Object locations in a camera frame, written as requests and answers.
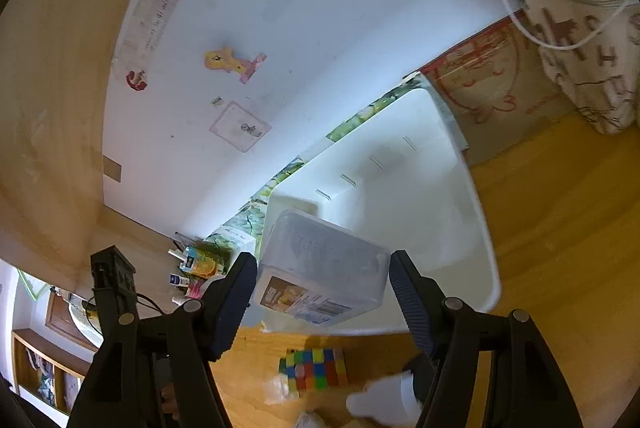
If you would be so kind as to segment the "clear box with blue label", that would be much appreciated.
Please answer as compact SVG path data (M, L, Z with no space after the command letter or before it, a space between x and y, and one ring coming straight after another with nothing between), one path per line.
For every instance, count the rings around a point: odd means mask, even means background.
M287 209L258 265L254 303L313 326L330 326L383 304L390 252L310 214Z

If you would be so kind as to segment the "colourful rubiks cube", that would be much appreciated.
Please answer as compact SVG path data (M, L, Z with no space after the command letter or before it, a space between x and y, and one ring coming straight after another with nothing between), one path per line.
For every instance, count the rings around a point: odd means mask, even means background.
M344 353L340 349L288 350L279 361L290 393L322 391L349 385Z

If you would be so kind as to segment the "black power adapter plug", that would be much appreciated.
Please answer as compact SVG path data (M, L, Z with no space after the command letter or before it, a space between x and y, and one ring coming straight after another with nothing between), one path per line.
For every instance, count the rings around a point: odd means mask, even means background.
M420 403L424 403L435 376L435 367L431 359L427 358L424 353L419 353L406 363L402 370L411 374L414 396Z

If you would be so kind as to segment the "beige wedge-shaped box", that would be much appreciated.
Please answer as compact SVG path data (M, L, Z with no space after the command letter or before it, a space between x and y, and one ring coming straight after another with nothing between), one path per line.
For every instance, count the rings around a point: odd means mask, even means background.
M303 412L297 417L294 428L328 428L328 425L315 412Z

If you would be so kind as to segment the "pink cylindrical can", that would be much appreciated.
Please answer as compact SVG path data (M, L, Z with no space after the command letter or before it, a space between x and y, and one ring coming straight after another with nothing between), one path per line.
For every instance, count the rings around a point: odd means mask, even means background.
M186 288L186 298L189 299L201 299L204 294L205 281L191 280Z

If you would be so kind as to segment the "green landscape poster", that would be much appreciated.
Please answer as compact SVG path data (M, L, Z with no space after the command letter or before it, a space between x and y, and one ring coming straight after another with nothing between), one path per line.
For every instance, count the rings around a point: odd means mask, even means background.
M299 156L271 178L209 240L233 254L250 252L257 259L286 211L302 211L363 239L384 243L396 239L390 229L373 228L383 215L364 210L375 197L397 190L434 193L439 183L460 182L439 200L450 211L459 205L457 225L471 228L477 199L462 167L469 147L445 95L423 75L386 92L321 138L309 155Z

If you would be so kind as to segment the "white plastic storage bin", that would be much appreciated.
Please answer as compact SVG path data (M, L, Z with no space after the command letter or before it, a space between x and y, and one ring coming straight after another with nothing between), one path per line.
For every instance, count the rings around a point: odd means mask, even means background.
M397 237L384 243L363 240L387 248L390 255L405 251L416 269L434 279L446 295L487 312L495 307L501 294L497 261L484 211L463 156L462 167L469 175L470 187L477 199L474 206L477 217L471 228L457 225L454 214L460 211L459 205L447 211L439 200L439 194L446 189L462 190L462 183L439 183L434 193L413 189L402 196L393 190L389 195L375 197L364 207L369 215L383 215L382 222L373 228L374 233L390 229ZM262 312L262 322L269 332L361 336L399 333L406 329L388 275L381 307L330 326L313 326L255 306Z

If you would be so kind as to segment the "brown cartoon cardboard sheet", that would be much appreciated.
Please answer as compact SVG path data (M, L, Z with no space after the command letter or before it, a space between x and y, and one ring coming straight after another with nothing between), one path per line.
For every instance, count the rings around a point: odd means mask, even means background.
M544 74L538 49L504 18L425 64L420 72L447 103L477 165L573 110Z

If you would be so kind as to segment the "paper note strip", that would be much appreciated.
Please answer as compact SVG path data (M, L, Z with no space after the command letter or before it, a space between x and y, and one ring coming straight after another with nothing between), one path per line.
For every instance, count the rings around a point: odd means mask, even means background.
M126 23L117 59L146 66L155 54L180 0L138 0Z

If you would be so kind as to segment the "beige printed fabric bag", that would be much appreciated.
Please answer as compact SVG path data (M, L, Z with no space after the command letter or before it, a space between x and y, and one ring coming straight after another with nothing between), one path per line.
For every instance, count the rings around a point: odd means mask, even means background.
M639 0L519 0L544 73L603 135L639 116Z

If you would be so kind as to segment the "pink square wall sticker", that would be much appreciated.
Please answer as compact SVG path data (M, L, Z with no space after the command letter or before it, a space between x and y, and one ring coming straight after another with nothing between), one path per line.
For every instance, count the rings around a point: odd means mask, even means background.
M250 151L270 130L269 124L234 101L227 104L221 115L209 127L211 133L241 153Z

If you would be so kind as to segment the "red wall sticker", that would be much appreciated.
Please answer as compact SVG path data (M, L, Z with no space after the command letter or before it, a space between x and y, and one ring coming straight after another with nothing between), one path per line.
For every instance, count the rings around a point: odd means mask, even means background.
M135 92L143 92L148 86L145 70L129 71L125 76L125 80L127 85Z

